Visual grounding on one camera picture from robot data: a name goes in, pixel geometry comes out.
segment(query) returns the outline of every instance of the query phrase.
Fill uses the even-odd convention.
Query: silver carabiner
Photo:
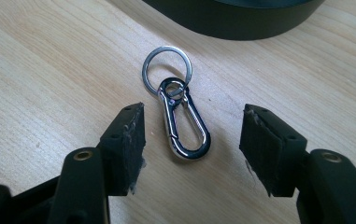
[[[179,89],[183,90],[181,97],[174,99],[174,96],[171,96],[170,93],[166,91],[171,85],[178,86]],[[169,137],[169,143],[174,153],[182,158],[187,160],[197,160],[203,157],[210,147],[210,134],[206,128],[205,123],[202,121],[200,114],[195,108],[192,97],[189,95],[189,88],[186,86],[184,81],[180,80],[177,77],[169,77],[165,79],[157,90],[158,97],[164,106],[164,116],[165,116],[165,128]],[[192,115],[192,120],[198,127],[199,132],[202,135],[202,143],[199,148],[196,150],[188,150],[184,147],[178,140],[178,129],[177,123],[175,120],[174,110],[178,105],[182,104],[185,109],[188,109]]]

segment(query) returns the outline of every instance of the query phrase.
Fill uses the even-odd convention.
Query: table
[[[212,135],[209,153],[182,162],[163,112],[140,76],[147,55],[172,45],[192,60],[191,95]],[[184,75],[173,53],[150,81]],[[0,1],[0,184],[13,195],[94,147],[126,105],[145,104],[147,167],[135,195],[110,198],[114,223],[299,223],[294,198],[268,198],[239,151],[245,104],[266,107],[308,140],[356,165],[356,1],[326,0],[276,37],[199,35],[142,1]],[[181,139],[198,142],[183,109]]]

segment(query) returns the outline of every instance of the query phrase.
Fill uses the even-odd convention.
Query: silver key ring
[[[157,90],[151,86],[149,82],[149,77],[148,77],[148,69],[149,69],[149,64],[151,60],[159,53],[164,52],[164,51],[172,51],[180,55],[180,57],[183,59],[183,61],[186,63],[186,78],[184,81],[184,86],[182,88],[178,88],[177,90],[171,91],[168,93],[170,96],[176,96],[178,94],[181,94],[189,85],[190,80],[192,80],[192,63],[190,62],[189,57],[181,50],[176,47],[172,46],[162,46],[154,51],[152,51],[149,56],[146,58],[145,62],[143,63],[143,68],[142,68],[142,77],[143,77],[143,82],[145,83],[145,86],[148,88],[148,90],[153,93],[154,95],[157,95]]]

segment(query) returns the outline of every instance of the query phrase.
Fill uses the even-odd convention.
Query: wooden surface
[[[192,98],[213,137],[200,161],[175,158],[140,76],[163,45],[192,60]],[[184,73],[178,56],[156,57],[152,84],[180,76],[172,68]],[[57,176],[67,153],[95,146],[137,102],[147,167],[135,195],[110,198],[114,223],[298,223],[295,198],[268,198],[238,150],[242,110],[269,108],[308,151],[328,148],[356,165],[356,1],[326,0],[288,33],[250,42],[196,34],[135,0],[0,1],[0,184],[14,195]],[[194,146],[189,122],[179,128]]]

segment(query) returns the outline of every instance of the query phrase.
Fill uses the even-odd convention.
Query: metal ring
[[[186,89],[187,85],[189,85],[190,80],[192,79],[192,63],[190,62],[189,57],[181,50],[176,47],[172,46],[162,46],[154,51],[152,51],[149,56],[146,58],[145,62],[143,63],[143,68],[142,68],[142,77],[143,77],[143,82],[145,83],[145,86],[148,88],[148,90],[153,93],[154,95],[157,95],[157,90],[151,86],[149,82],[149,77],[148,77],[148,69],[149,69],[149,64],[151,60],[159,53],[164,52],[164,51],[172,51],[180,55],[180,57],[183,59],[183,61],[186,63],[186,78],[185,78],[185,84],[183,88],[179,88],[175,91],[171,91],[168,93],[170,96],[176,96],[180,94],[181,92]]]

